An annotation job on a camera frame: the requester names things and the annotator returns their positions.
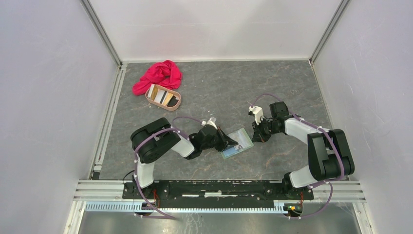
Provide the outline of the pink oval card tray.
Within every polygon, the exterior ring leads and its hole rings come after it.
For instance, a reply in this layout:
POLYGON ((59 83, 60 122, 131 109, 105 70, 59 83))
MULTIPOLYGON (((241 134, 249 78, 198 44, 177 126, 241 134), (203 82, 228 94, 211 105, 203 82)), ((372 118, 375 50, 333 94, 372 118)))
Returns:
POLYGON ((168 111, 175 111, 182 102, 180 93, 158 84, 152 84, 145 97, 149 103, 168 111))

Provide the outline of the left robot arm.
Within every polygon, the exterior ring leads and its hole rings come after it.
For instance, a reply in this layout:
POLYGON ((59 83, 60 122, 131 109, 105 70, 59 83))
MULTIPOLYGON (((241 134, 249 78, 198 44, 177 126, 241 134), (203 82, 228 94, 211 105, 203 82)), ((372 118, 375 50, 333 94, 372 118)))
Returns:
POLYGON ((136 183, 134 192, 140 198, 152 195, 155 162, 168 151, 174 151, 187 160, 201 155, 204 150, 215 149, 223 152, 238 142, 216 125, 216 118, 198 120, 201 129, 187 135, 162 117, 134 131, 130 140, 134 150, 135 169, 133 179, 136 183))

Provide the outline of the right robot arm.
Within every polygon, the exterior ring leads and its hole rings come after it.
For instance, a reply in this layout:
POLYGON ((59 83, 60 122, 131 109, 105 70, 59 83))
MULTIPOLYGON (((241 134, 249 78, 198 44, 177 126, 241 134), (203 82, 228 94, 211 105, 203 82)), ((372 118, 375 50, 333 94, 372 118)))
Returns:
POLYGON ((282 133, 307 146, 308 163, 299 170, 284 175, 281 192, 294 199, 301 188, 315 188, 323 183, 338 181, 355 171, 355 164, 346 135, 341 129, 324 129, 288 110, 284 102, 270 104, 271 117, 265 117, 259 106, 250 106, 254 117, 253 142, 267 142, 272 135, 282 133))

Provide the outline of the green card holder wallet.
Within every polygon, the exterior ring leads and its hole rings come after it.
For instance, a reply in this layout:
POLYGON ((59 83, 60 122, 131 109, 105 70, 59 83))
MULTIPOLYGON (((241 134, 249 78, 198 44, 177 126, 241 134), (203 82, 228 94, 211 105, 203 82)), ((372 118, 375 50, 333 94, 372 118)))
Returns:
POLYGON ((241 128, 233 133, 230 133, 228 135, 230 138, 232 138, 233 140, 237 141, 239 144, 238 145, 242 145, 242 146, 247 146, 247 145, 253 145, 253 142, 251 141, 250 137, 248 136, 245 128, 241 128))

